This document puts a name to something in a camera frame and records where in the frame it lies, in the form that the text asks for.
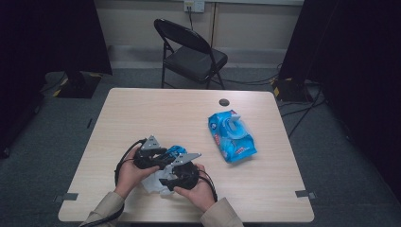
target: person's arm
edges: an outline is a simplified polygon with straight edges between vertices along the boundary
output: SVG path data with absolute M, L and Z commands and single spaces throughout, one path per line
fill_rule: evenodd
M 197 164 L 200 175 L 206 178 L 203 165 Z M 244 226 L 239 216 L 236 214 L 233 207 L 223 198 L 215 202 L 213 192 L 210 185 L 203 179 L 198 180 L 198 184 L 191 190 L 186 190 L 181 187 L 174 187 L 174 191 L 189 199 L 197 206 L 204 214 L 200 218 L 203 226 L 214 227 L 238 227 Z
M 124 200 L 133 190 L 133 188 L 142 182 L 150 174 L 156 172 L 159 167 L 154 166 L 146 169 L 140 169 L 133 163 L 133 156 L 135 155 L 137 148 L 133 148 L 132 151 L 124 159 L 124 163 L 120 168 L 118 175 L 118 183 L 115 187 L 114 192 L 109 192 L 97 208 L 92 211 L 89 217 L 80 224 L 80 226 L 85 226 L 85 224 L 94 222 L 106 217 L 111 216 L 116 213 L 124 204 Z M 111 220 L 109 222 L 103 223 L 101 227 L 115 226 L 118 218 Z

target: gray carpet floor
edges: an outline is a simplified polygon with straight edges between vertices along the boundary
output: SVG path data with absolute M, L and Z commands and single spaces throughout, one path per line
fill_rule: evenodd
M 224 79 L 268 79 L 276 69 L 228 68 Z M 46 76 L 48 86 L 62 73 Z M 173 74 L 168 80 L 179 88 L 203 89 Z M 161 69 L 115 69 L 105 76 L 91 99 L 55 98 L 57 87 L 44 92 L 42 108 L 26 125 L 8 159 L 0 160 L 0 226 L 78 226 L 58 220 L 61 204 L 54 198 L 67 192 L 97 117 L 113 87 L 157 88 Z M 225 82 L 229 90 L 271 92 L 268 84 Z M 308 86 L 315 96 L 319 87 Z M 305 104 L 284 105 L 281 114 L 301 110 Z M 303 113 L 283 117 L 288 133 Z M 264 223 L 246 226 L 401 226 L 401 206 L 372 163 L 347 140 L 340 119 L 325 103 L 313 108 L 289 138 L 311 200 L 315 219 L 310 223 Z M 119 226 L 186 226 L 184 224 L 121 224 Z

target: blue plastic wrapper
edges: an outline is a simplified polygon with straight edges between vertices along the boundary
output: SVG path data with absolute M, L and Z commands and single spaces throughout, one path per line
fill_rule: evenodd
M 255 154 L 253 138 L 240 115 L 231 110 L 209 117 L 209 130 L 227 163 L 233 163 Z

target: wooden table top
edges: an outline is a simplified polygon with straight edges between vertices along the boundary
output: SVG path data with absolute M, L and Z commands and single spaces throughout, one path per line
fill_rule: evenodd
M 230 105 L 219 101 L 226 98 Z M 234 110 L 253 136 L 257 153 L 234 164 L 224 161 L 208 130 L 208 117 Z M 310 222 L 305 186 L 274 96 L 269 92 L 114 88 L 109 92 L 64 201 L 61 221 L 84 221 L 115 189 L 114 170 L 124 152 L 154 135 L 164 148 L 180 145 L 202 156 L 219 198 L 226 197 L 244 222 Z M 136 187 L 120 221 L 199 222 L 201 211 L 178 194 L 148 194 Z

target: black chair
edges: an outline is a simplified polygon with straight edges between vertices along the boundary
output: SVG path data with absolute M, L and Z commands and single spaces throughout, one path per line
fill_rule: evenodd
M 217 75 L 218 82 L 222 89 L 225 89 L 220 73 L 218 72 L 226 63 L 227 55 L 211 48 L 201 35 L 184 26 L 177 25 L 165 19 L 156 19 L 154 27 L 162 37 L 164 43 L 163 52 L 163 73 L 162 88 L 165 84 L 166 68 L 197 83 L 207 83 L 209 88 L 210 81 Z M 178 50 L 174 51 L 168 40 L 180 44 Z

